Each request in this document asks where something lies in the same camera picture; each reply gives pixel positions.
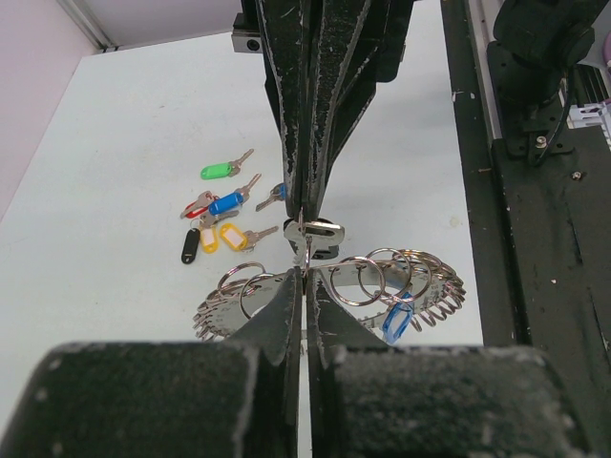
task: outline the black key tag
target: black key tag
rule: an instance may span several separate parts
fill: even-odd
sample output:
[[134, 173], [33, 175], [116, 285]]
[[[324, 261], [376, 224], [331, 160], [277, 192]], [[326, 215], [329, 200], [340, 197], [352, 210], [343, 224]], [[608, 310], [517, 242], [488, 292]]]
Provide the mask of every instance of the black key tag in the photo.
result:
[[195, 260], [195, 256], [198, 254], [198, 245], [200, 243], [200, 229], [193, 228], [187, 232], [187, 237], [184, 238], [184, 246], [182, 247], [182, 260], [183, 264], [190, 264]]

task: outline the white tabletop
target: white tabletop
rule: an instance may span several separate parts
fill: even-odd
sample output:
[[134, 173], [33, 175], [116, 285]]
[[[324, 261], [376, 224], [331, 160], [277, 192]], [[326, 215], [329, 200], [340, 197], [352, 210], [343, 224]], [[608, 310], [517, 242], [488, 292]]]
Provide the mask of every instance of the white tabletop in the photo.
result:
[[[229, 34], [85, 57], [0, 225], [0, 431], [36, 363], [68, 341], [191, 341], [192, 316], [220, 276], [246, 260], [284, 272], [278, 234], [252, 254], [227, 246], [180, 262], [184, 206], [206, 189], [263, 178], [234, 222], [261, 230], [284, 205], [255, 213], [282, 180], [280, 141], [260, 55]], [[236, 177], [200, 169], [255, 154]], [[468, 291], [436, 328], [402, 344], [481, 344], [481, 326], [438, 2], [414, 6], [395, 81], [378, 94], [335, 163], [322, 217], [346, 227], [341, 256], [377, 247], [429, 251]]]

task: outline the yellow key tag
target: yellow key tag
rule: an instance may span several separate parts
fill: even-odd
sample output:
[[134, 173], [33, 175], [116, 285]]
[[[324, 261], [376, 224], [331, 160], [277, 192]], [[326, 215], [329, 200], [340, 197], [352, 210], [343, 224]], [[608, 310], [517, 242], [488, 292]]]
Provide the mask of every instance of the yellow key tag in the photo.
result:
[[242, 251], [248, 244], [248, 238], [230, 222], [221, 227], [221, 239], [234, 251]]
[[204, 227], [200, 233], [201, 249], [205, 253], [214, 253], [219, 249], [219, 238], [214, 226]]

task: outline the wall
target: wall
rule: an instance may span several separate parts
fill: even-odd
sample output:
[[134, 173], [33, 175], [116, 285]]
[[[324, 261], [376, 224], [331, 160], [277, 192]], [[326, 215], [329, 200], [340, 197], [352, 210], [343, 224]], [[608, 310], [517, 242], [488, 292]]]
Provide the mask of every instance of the wall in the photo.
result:
[[80, 58], [94, 52], [54, 0], [0, 1], [0, 219]]
[[85, 0], [121, 46], [162, 43], [230, 31], [240, 0]]

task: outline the black cable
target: black cable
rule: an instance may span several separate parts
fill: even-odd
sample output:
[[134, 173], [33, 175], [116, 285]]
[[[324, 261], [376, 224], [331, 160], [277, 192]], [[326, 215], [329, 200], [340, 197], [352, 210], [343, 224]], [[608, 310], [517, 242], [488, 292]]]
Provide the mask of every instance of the black cable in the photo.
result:
[[560, 117], [560, 121], [556, 126], [556, 129], [552, 133], [550, 138], [546, 137], [546, 146], [543, 152], [536, 156], [534, 154], [530, 154], [531, 152], [535, 153], [537, 151], [537, 147], [531, 143], [530, 151], [528, 155], [528, 163], [533, 167], [539, 167], [543, 162], [547, 160], [549, 155], [552, 152], [552, 148], [558, 141], [560, 134], [562, 134], [562, 129], [566, 126], [566, 120], [569, 117], [569, 111], [571, 110], [571, 103], [573, 103], [573, 99], [575, 98], [575, 90], [577, 84], [575, 81], [575, 69], [571, 68], [568, 70], [566, 75], [566, 100], [564, 100], [564, 108], [562, 110], [562, 116]]

